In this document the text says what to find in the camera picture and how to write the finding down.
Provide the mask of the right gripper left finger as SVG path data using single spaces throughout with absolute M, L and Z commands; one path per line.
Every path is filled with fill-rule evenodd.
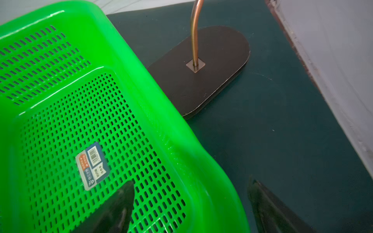
M 134 199 L 134 183 L 127 181 L 73 232 L 127 233 L 134 210 Z

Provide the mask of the dark green table mat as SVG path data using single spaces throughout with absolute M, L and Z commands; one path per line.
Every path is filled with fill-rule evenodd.
M 373 180 L 264 1 L 205 1 L 199 27 L 235 28 L 251 55 L 238 77 L 188 120 L 232 181 L 262 182 L 319 233 L 370 233 Z

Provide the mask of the green plastic basket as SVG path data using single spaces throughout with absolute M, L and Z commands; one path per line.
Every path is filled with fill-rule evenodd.
M 228 176 L 99 6 L 1 25 L 1 232 L 73 233 L 127 181 L 127 233 L 248 233 Z

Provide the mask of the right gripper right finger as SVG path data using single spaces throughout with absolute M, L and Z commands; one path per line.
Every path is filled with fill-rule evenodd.
M 251 181 L 248 199 L 260 233 L 316 232 L 260 181 Z

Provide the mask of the bronze ornate hook stand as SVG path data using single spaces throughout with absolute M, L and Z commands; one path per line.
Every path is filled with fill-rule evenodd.
M 246 37 L 233 28 L 198 29 L 203 3 L 194 2 L 190 37 L 148 67 L 184 119 L 196 115 L 230 84 L 251 53 Z

